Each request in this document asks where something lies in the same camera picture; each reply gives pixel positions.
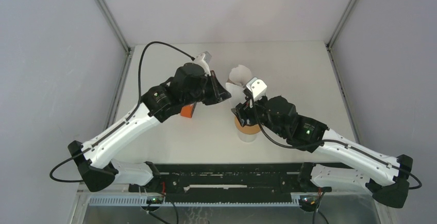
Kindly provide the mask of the clear glass carafe brown band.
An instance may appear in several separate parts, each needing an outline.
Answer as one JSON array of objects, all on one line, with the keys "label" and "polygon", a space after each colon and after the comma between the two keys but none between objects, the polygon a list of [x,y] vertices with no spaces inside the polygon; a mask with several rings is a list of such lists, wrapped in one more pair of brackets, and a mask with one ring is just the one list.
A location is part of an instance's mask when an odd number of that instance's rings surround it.
[{"label": "clear glass carafe brown band", "polygon": [[243,132],[238,132],[239,139],[242,142],[244,142],[244,143],[251,143],[251,142],[255,141],[256,138],[257,138],[257,135],[258,135],[257,133],[255,133],[255,134],[246,134],[246,133],[243,133]]}]

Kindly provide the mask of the white paper coffee filter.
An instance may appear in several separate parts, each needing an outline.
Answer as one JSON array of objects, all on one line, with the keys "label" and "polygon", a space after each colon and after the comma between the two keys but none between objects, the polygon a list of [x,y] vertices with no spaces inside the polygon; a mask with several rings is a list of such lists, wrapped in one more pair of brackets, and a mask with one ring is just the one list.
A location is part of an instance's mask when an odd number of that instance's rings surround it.
[{"label": "white paper coffee filter", "polygon": [[253,74],[249,68],[244,65],[238,65],[233,68],[228,76],[235,85],[245,86],[250,80],[252,80]]}]

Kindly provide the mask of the orange coffee filter box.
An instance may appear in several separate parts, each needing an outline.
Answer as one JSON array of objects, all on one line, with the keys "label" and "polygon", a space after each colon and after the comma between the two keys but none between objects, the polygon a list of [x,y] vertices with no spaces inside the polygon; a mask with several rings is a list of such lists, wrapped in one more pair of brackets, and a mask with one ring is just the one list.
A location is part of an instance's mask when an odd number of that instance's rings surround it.
[{"label": "orange coffee filter box", "polygon": [[182,117],[192,118],[194,111],[195,111],[195,108],[196,108],[196,104],[190,104],[190,105],[184,106],[181,109],[180,115]]}]

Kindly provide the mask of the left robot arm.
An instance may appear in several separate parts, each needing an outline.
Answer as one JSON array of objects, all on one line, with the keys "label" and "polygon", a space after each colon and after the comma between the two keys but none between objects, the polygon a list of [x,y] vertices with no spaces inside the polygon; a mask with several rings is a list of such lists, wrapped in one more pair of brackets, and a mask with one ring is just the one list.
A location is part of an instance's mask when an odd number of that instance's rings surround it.
[{"label": "left robot arm", "polygon": [[131,111],[96,138],[73,141],[68,150],[91,192],[112,184],[136,184],[153,192],[160,187],[161,178],[152,162],[121,162],[115,155],[144,132],[180,114],[183,107],[198,102],[215,105],[230,97],[214,71],[206,73],[200,65],[186,63],[173,77],[151,87]]}]

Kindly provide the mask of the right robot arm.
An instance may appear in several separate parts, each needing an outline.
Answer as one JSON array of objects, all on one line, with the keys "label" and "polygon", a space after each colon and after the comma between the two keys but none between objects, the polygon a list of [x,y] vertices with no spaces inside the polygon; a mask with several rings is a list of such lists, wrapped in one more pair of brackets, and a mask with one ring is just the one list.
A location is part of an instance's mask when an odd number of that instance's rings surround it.
[{"label": "right robot arm", "polygon": [[285,148],[321,153],[345,165],[329,167],[305,163],[298,176],[304,191],[315,187],[350,189],[370,194],[377,202],[391,208],[404,207],[412,178],[413,159],[406,155],[389,156],[338,134],[326,124],[297,113],[294,104],[282,96],[258,100],[246,97],[232,108],[240,126],[257,126],[273,144]]}]

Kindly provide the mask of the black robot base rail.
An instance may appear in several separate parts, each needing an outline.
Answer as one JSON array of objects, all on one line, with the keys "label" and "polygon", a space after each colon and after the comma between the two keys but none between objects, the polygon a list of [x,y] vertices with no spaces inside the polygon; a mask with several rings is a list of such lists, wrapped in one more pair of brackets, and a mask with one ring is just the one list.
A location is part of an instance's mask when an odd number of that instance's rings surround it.
[{"label": "black robot base rail", "polygon": [[161,176],[145,187],[129,185],[118,195],[97,195],[103,206],[293,206],[305,196],[326,190],[333,195],[362,196],[355,189],[310,183],[312,163],[158,164]]}]

